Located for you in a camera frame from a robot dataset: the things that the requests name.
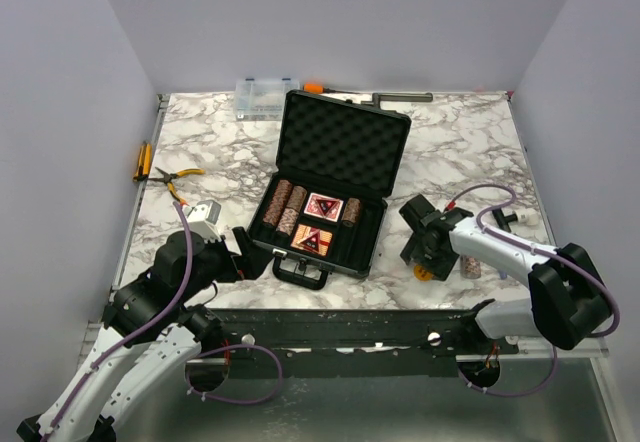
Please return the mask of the yellow big blind button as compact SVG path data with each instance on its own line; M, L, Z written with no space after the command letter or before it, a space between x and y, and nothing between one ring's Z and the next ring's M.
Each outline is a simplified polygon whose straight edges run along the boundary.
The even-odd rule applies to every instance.
M414 267L413 274L420 281L429 281L433 278L433 274L420 265Z

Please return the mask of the all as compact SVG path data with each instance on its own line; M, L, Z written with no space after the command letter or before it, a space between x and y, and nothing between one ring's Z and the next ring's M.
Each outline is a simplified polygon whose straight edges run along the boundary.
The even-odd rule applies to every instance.
M321 252L321 243L322 243L322 238L321 238L320 230L311 231L308 236L306 236L304 239L301 239L299 241L299 245L304 250L314 252L314 253Z
M318 209L320 210L320 212L324 217L326 217L331 212L331 210L336 205L336 203L337 203L336 199L324 198L324 197L318 197L316 199L316 205L318 206Z

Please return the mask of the black foam-lined carrying case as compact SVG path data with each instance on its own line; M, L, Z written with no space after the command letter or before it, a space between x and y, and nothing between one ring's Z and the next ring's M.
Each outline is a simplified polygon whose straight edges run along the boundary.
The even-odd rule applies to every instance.
M373 111L302 90L285 98L276 154L276 171L247 230L252 241L273 254L274 276L309 290L320 290L332 273L368 276L411 128L408 116ZM307 197L290 236L267 227L263 216L280 180L303 186ZM319 193L344 200L335 223L303 213L309 195ZM357 223L341 223L349 198L362 202ZM291 247L299 224L333 233L326 256Z

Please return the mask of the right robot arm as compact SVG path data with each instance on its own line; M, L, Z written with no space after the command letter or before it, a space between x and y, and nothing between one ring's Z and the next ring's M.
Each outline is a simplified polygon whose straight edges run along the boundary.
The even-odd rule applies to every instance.
M486 302L475 309L475 320L460 329L460 341L480 354L496 339L542 337L562 350L594 336L614 316L602 281L581 247L562 249L536 245L489 226L480 227L464 209L441 212L430 206L400 209L412 230L401 252L433 279L446 280L461 256L475 258L521 283L527 299Z

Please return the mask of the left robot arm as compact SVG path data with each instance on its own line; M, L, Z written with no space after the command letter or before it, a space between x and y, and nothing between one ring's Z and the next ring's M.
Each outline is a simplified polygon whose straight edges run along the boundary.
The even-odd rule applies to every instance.
M242 228L240 251L190 230L171 234L153 264L115 292L86 359L44 413L17 428L24 441L114 441L144 396L194 355L214 355L227 337L204 305L187 301L213 283L255 280L271 254Z

